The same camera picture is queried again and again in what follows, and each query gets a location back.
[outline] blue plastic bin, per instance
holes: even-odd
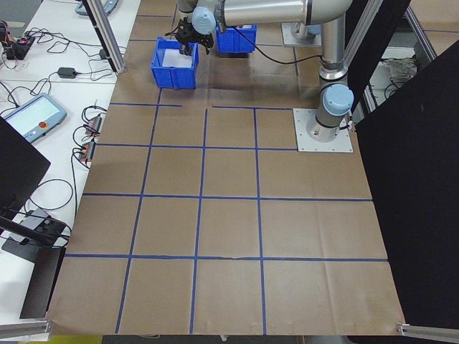
[[[257,40],[257,26],[238,28],[250,41],[255,43]],[[234,54],[249,53],[255,50],[255,47],[251,45],[243,36],[241,36],[236,30],[229,27],[226,33],[222,34],[217,27],[217,47],[219,52],[229,52]]]
[[[191,68],[187,67],[163,67],[166,49],[180,50],[180,43],[172,39],[158,37],[156,48],[151,61],[151,71],[158,87],[180,89],[196,88],[196,68],[199,62],[199,52],[196,43],[191,44]]]

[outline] wire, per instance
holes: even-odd
[[[67,243],[66,242],[64,245],[62,246],[44,246],[44,245],[38,245],[38,244],[34,244],[33,242],[17,242],[16,240],[14,240],[13,238],[11,238],[10,236],[5,238],[4,236],[1,236],[0,235],[0,239],[5,239],[5,240],[9,240],[11,242],[16,242],[18,245],[29,245],[29,246],[37,246],[37,247],[41,247],[41,248],[46,248],[46,249],[64,249],[66,246],[67,246]]]
[[[78,161],[81,166],[85,167],[86,169],[90,169],[90,167],[83,162],[76,156],[77,153],[82,153],[81,148],[73,148],[72,149],[72,155],[70,156],[70,165],[72,167],[72,180],[73,180],[73,196],[75,197],[75,218],[77,217],[77,210],[78,210],[78,195],[77,195],[77,179],[75,177],[75,165],[73,164],[73,159]]]
[[[99,105],[89,105],[89,106],[85,107],[81,112],[81,119],[85,123],[89,123],[89,118],[87,118],[87,115],[86,115],[86,111],[88,111],[89,109],[100,110],[100,111],[103,111],[104,113],[107,112],[107,109],[105,109],[105,108],[103,108],[103,107],[101,107]]]
[[[51,47],[47,49],[47,52],[50,54],[63,54],[67,51],[71,44],[76,45],[79,49],[81,49],[86,56],[88,57],[95,57],[98,56],[99,53],[90,54],[84,47],[89,48],[101,48],[102,45],[100,44],[88,44],[83,42],[74,41],[72,39],[68,39],[62,32],[50,32],[48,29],[39,29],[37,27],[31,28],[29,31],[24,33],[25,36],[35,37],[37,38],[37,44],[44,44],[53,41],[54,39],[60,39],[61,41],[56,41]],[[56,50],[56,48],[60,45],[64,47],[60,50]]]
[[[90,59],[87,63],[89,64],[89,68],[91,69],[90,72],[78,72],[77,74],[78,75],[89,75],[89,78],[91,79],[91,81],[98,81],[100,79],[102,79],[103,77],[109,77],[113,74],[113,71],[111,68],[104,68],[102,70],[93,70],[93,66],[91,65],[91,62],[93,61],[102,61],[101,59]],[[94,78],[93,75],[97,74],[97,73],[101,73],[101,72],[107,72],[105,73],[104,75],[101,75],[99,77],[96,77]]]
[[[52,83],[51,83],[51,76],[53,76],[54,74],[57,74],[57,72],[53,72],[51,73],[50,75],[48,75],[48,77],[44,77],[43,79],[40,79],[37,81],[37,83],[35,84],[35,86],[31,89],[31,88],[28,88],[28,87],[25,87],[25,86],[16,86],[13,90],[11,90],[11,92],[9,93],[9,98],[8,98],[8,101],[9,102],[12,102],[10,100],[13,99],[13,93],[16,91],[16,90],[19,90],[19,89],[25,89],[25,90],[28,90],[29,91],[29,94],[31,96],[38,96],[40,93],[43,92],[43,89],[44,87],[46,86],[46,84],[49,85],[48,87],[48,91],[46,92],[48,95],[51,93],[51,89],[52,89]]]
[[[376,99],[376,95],[374,95],[374,92],[373,92],[373,87],[371,84],[368,84],[368,89],[370,91],[370,95],[372,96],[372,100],[373,100],[373,103],[374,103],[374,108],[378,108],[378,101]]]
[[[3,110],[2,112],[0,112],[0,116],[2,116],[2,115],[3,115],[6,111],[8,111],[8,110],[14,110],[14,109],[16,109],[16,107],[11,107],[11,108],[9,108],[9,109],[5,109],[5,110]]]
[[[47,183],[51,183],[53,181],[61,181],[61,182],[64,182],[66,183],[69,187],[70,187],[70,190],[71,190],[71,194],[70,194],[70,197],[68,200],[66,200],[66,202],[61,205],[61,206],[57,206],[55,208],[45,208],[43,206],[40,206],[39,204],[37,204],[33,199],[32,199],[32,196],[29,197],[29,201],[30,203],[32,203],[33,205],[37,206],[38,208],[40,208],[41,210],[44,210],[44,211],[56,211],[56,210],[59,210],[59,209],[62,209],[64,208],[66,205],[68,205],[71,200],[73,199],[73,187],[72,187],[72,184],[70,184],[68,181],[66,181],[65,179],[60,179],[60,178],[54,178],[54,179],[49,179],[47,181],[44,181],[43,183],[40,183],[36,188],[35,188],[35,191],[36,192],[39,188],[41,188],[43,185],[47,184]]]
[[[13,89],[12,91],[10,91],[9,88],[8,88],[2,81],[0,81],[0,85],[8,92],[8,98],[7,98],[7,100],[8,100],[11,104],[14,104],[14,106],[16,106],[16,108],[18,108],[18,107],[19,107],[19,104],[18,104],[18,102],[16,101],[16,98],[14,98],[14,96],[13,96],[13,91],[14,91],[14,89]]]
[[[386,86],[386,88],[384,89],[384,98],[385,98],[386,100],[388,100],[389,97],[391,97],[396,91],[398,91],[398,90],[400,89],[400,87],[398,87],[397,84],[402,84],[402,85],[404,85],[404,84],[406,84],[406,82],[391,80],[390,84],[388,84],[388,85]],[[391,90],[389,96],[387,96],[387,91],[389,90],[389,88],[390,88],[391,86],[395,86],[396,89],[395,89],[395,90]]]
[[[312,55],[312,56],[309,56],[309,57],[305,57],[304,59],[297,59],[296,61],[291,61],[291,62],[284,62],[284,61],[279,61],[277,59],[273,59],[272,57],[270,56],[267,56],[266,53],[264,53],[259,47],[257,47],[257,45],[252,42],[249,37],[247,37],[245,34],[243,34],[237,27],[233,27],[233,29],[238,33],[240,34],[242,37],[245,38],[245,40],[247,42],[249,42],[256,50],[258,50],[260,52],[261,55],[263,55],[264,57],[266,57],[267,59],[273,61],[273,62],[276,62],[276,63],[279,63],[281,65],[294,65],[294,64],[297,64],[299,62],[303,62],[303,61],[306,61],[308,59],[313,59],[315,57],[320,57],[322,58],[322,55]]]
[[[5,66],[6,68],[8,68],[9,70],[14,70],[14,69],[16,69],[16,67],[17,67],[17,58],[14,57],[14,66],[13,66],[13,67],[10,67],[10,66],[6,63],[6,61],[8,60],[8,58],[4,59],[4,55],[6,55],[6,52],[2,52],[2,53],[1,53],[1,61],[3,62],[4,66]]]
[[[60,221],[60,220],[58,220],[58,219],[55,219],[55,218],[53,218],[53,217],[51,217],[51,216],[45,217],[45,216],[40,216],[40,215],[34,215],[34,214],[30,214],[30,213],[24,213],[23,211],[17,211],[17,210],[11,209],[11,208],[4,208],[4,209],[6,209],[6,210],[8,210],[8,211],[11,211],[11,212],[13,212],[13,213],[15,213],[15,214],[21,214],[21,215],[25,215],[25,216],[35,217],[35,218],[37,218],[37,219],[44,219],[44,220],[47,220],[47,221],[52,221],[52,222],[61,224],[61,225],[64,226],[64,228],[68,228],[69,231],[70,231],[70,233],[72,233],[72,229],[70,228],[70,226],[69,226],[68,224],[66,224],[64,221]],[[55,238],[55,239],[59,239],[59,238],[65,239],[65,240],[67,240],[67,242],[68,242],[70,236],[64,235],[64,234],[60,234],[55,228],[52,228],[52,229],[56,232],[56,235],[52,235],[52,234],[49,234],[49,233],[43,233],[43,232],[40,232],[40,234],[43,234],[43,235],[45,235],[46,237],[50,237],[51,239],[54,239],[54,238]]]

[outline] floor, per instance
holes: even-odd
[[[50,306],[57,333],[394,334],[355,133],[354,153],[296,148],[292,108],[317,107],[320,62],[201,50],[195,90],[160,89],[155,39],[175,26],[172,1],[142,1]],[[318,53],[282,47],[280,25],[257,43]]]
[[[437,54],[459,40],[459,3],[456,0],[412,0],[410,6]]]

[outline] robotic arm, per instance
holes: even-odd
[[[322,24],[321,101],[308,134],[330,142],[354,101],[344,65],[344,14],[351,4],[352,0],[177,0],[181,20],[172,34],[182,44],[181,53],[191,54],[193,42],[209,53],[216,26],[225,33],[227,27],[243,24]]]
[[[183,27],[179,25],[176,37],[184,41],[182,44],[202,44],[203,36],[209,36],[216,26],[224,33],[226,27],[243,24],[322,24],[342,16],[351,3],[352,0],[177,0]]]

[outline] white desk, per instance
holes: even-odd
[[[120,0],[117,8],[109,16],[118,44],[122,47],[126,47],[128,44],[139,4],[140,0]],[[99,44],[89,19],[78,16],[74,11],[75,6],[76,4],[44,0],[27,29],[32,27],[46,28],[51,32],[62,32],[67,38],[75,41]],[[54,42],[42,45],[34,44],[27,58],[23,62],[19,62],[15,70],[8,70],[5,66],[0,65],[0,80],[10,89],[20,85],[32,88],[38,80],[56,72],[59,67],[74,67],[78,72],[89,72],[87,65],[89,58],[76,47],[69,47],[65,54],[47,53],[46,50]],[[87,50],[95,54],[99,48],[88,47]],[[106,61],[95,62],[93,66],[94,70],[110,68]],[[73,80],[60,80],[57,75],[53,75],[51,81],[52,91],[50,95],[67,110],[67,117],[61,125],[53,128],[45,137],[35,141],[34,146],[51,162],[43,181],[62,178],[72,184],[70,154],[72,148],[75,147],[72,133],[78,126],[82,125],[81,111],[83,108],[95,103],[103,108],[108,107],[115,87],[116,76],[113,74],[93,82],[89,80],[89,75],[80,75]],[[20,104],[31,98],[26,90],[17,90],[14,96]],[[0,111],[11,107],[11,103],[6,101],[6,92],[0,90]],[[77,140],[81,139],[84,134],[83,129],[77,132]],[[87,170],[76,161],[75,177],[79,200],[87,178]],[[50,183],[34,194],[34,200],[45,207],[53,207],[64,203],[70,195],[69,192],[70,188],[63,183]],[[50,214],[72,226],[74,212],[74,201],[71,201],[63,209],[51,211]],[[0,250],[0,324],[18,323],[20,321],[19,315],[33,266],[30,262]],[[15,339],[46,340],[47,335]]]
[[[131,35],[132,26],[136,18],[136,13],[140,0],[120,0],[120,3],[110,14],[109,22],[112,26],[113,33],[116,37],[118,46],[127,47],[129,36]],[[44,0],[38,9],[37,14],[31,20],[27,30],[31,28],[48,29],[50,32],[61,32],[66,38],[72,41],[86,44],[100,44],[100,41],[93,29],[93,26],[86,16],[80,16],[75,13],[76,2],[74,4],[54,2]],[[32,45],[24,61],[18,61],[14,70],[8,70],[4,66],[0,70],[2,80],[23,80],[38,81],[56,72],[59,67],[73,67],[77,72],[90,72],[88,61],[98,59],[99,57],[88,57],[80,48],[71,44],[68,50],[63,54],[50,54],[47,52],[58,39],[44,44]],[[53,51],[60,51],[63,45],[58,44]],[[97,54],[101,47],[83,47],[89,54]],[[108,61],[91,62],[93,70],[110,69]],[[57,75],[51,77],[53,81],[62,81]],[[72,82],[91,82],[89,75],[78,75]],[[113,73],[109,77],[98,80],[98,83],[116,82],[116,76]]]

